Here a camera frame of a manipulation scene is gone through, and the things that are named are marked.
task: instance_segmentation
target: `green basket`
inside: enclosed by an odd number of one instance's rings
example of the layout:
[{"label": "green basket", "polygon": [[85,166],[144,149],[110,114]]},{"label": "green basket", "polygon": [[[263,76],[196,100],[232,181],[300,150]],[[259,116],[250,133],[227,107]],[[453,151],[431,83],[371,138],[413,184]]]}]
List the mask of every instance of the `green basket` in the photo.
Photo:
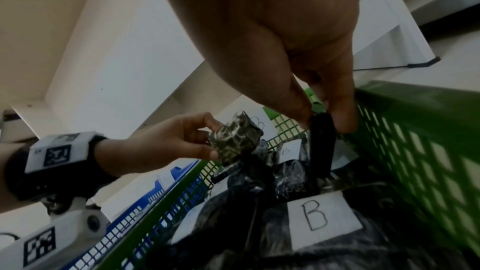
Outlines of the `green basket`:
[{"label": "green basket", "polygon": [[[312,102],[318,99],[305,91]],[[344,136],[390,170],[424,210],[460,246],[480,255],[480,94],[372,81],[356,90],[359,130]],[[278,136],[270,149],[303,130],[291,119],[264,108]],[[200,161],[113,247],[99,270],[142,267],[149,238],[181,220],[189,197],[212,188],[218,164]]]}]

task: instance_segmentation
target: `blue plastic basket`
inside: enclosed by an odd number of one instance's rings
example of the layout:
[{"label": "blue plastic basket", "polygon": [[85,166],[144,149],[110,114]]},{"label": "blue plastic basket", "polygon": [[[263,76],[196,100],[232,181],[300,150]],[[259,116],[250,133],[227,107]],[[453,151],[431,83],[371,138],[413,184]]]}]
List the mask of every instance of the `blue plastic basket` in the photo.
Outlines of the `blue plastic basket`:
[{"label": "blue plastic basket", "polygon": [[160,200],[165,193],[172,189],[177,182],[196,164],[198,160],[192,162],[184,168],[174,167],[170,173],[175,180],[175,183],[168,189],[163,189],[158,180],[155,180],[154,187],[148,191],[139,200],[133,203],[127,210],[125,210],[117,219],[111,222],[106,228],[106,235],[90,250],[87,250],[80,255],[78,259],[73,260],[62,270],[86,270],[101,259],[101,256],[110,251],[117,242],[122,238],[133,224],[142,217],[142,214],[148,211],[149,206],[153,202]]}]

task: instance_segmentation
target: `hand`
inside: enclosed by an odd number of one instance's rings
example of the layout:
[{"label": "hand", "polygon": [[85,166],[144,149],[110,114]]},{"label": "hand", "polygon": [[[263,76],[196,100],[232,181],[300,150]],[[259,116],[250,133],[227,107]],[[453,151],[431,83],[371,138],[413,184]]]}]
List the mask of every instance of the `hand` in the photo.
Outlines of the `hand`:
[{"label": "hand", "polygon": [[208,143],[209,128],[222,123],[210,113],[186,114],[142,129],[125,140],[106,139],[95,147],[95,158],[113,176],[143,173],[165,167],[179,158],[216,161],[219,154]]},{"label": "hand", "polygon": [[360,0],[170,0],[190,37],[232,87],[302,126],[307,82],[336,129],[357,127],[352,36]]}]

